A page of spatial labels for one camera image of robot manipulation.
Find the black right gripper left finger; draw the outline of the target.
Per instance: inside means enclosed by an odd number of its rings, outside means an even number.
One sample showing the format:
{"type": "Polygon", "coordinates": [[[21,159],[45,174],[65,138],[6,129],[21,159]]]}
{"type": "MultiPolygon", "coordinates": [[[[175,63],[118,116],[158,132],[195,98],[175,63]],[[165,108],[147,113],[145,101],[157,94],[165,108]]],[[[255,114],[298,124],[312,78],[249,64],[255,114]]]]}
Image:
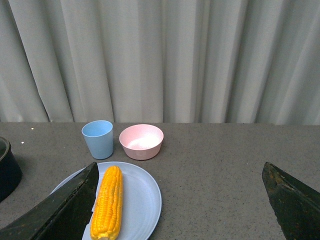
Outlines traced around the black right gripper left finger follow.
{"type": "Polygon", "coordinates": [[[2,240],[80,240],[92,216],[99,181],[96,162],[0,231],[2,240]]]}

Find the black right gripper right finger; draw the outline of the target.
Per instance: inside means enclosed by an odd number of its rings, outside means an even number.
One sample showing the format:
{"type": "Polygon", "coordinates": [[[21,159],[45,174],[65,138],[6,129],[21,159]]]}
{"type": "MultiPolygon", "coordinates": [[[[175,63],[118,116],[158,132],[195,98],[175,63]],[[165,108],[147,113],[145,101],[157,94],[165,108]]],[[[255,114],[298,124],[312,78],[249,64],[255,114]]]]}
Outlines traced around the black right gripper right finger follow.
{"type": "Polygon", "coordinates": [[[269,203],[287,240],[320,238],[320,193],[270,162],[262,181],[269,203]]]}

